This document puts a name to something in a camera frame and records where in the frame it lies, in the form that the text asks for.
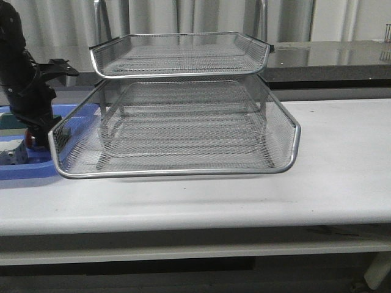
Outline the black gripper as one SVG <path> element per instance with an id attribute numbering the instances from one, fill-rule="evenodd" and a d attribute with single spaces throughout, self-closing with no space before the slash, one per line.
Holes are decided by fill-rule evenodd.
<path id="1" fill-rule="evenodd" d="M 55 90 L 46 82 L 61 76 L 76 77 L 79 72 L 64 59 L 49 63 L 18 62 L 12 85 L 12 113 L 27 125 L 38 147 L 49 148 L 48 133 L 59 121 L 53 115 Z"/>

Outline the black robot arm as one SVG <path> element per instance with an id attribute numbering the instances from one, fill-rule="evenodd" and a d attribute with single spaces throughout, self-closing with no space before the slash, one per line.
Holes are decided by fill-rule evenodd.
<path id="1" fill-rule="evenodd" d="M 1 1 L 1 89 L 11 113 L 27 126 L 37 146 L 49 148 L 48 133 L 61 120 L 53 115 L 56 93 L 46 82 L 78 75 L 64 59 L 36 62 L 26 49 L 19 13 Z"/>

